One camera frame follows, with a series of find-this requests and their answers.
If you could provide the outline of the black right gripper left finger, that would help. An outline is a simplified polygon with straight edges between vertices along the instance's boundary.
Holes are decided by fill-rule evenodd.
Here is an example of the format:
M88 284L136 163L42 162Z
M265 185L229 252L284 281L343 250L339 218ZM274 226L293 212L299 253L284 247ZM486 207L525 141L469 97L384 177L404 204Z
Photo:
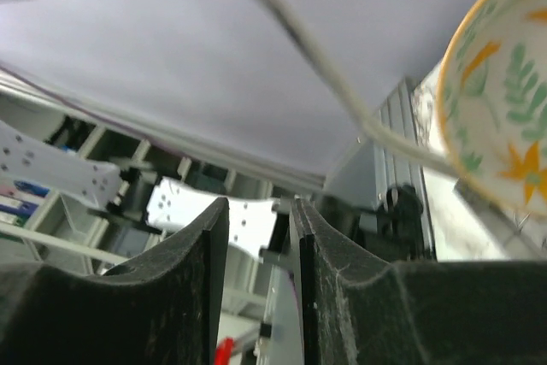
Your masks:
M229 204L103 275L41 262L1 267L4 364L210 364L218 335Z

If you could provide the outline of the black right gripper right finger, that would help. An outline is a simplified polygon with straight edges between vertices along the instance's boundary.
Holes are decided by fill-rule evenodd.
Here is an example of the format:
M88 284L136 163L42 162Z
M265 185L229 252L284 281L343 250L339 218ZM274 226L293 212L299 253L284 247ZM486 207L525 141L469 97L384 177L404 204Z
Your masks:
M385 262L290 213L307 364L543 364L544 262Z

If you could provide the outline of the white bowl orange flower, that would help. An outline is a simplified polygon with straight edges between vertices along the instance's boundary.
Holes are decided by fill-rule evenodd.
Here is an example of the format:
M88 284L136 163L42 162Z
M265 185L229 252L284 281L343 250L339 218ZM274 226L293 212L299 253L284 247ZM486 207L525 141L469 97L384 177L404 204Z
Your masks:
M441 61L437 118L459 177L546 215L546 0L477 0Z

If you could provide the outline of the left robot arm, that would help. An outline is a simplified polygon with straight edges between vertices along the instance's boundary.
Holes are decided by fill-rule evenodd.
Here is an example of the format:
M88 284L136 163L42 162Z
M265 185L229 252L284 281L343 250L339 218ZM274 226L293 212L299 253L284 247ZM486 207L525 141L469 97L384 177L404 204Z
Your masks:
M218 197L149 163L87 160L6 123L1 125L1 171L71 197L105 220L154 234L186 228Z

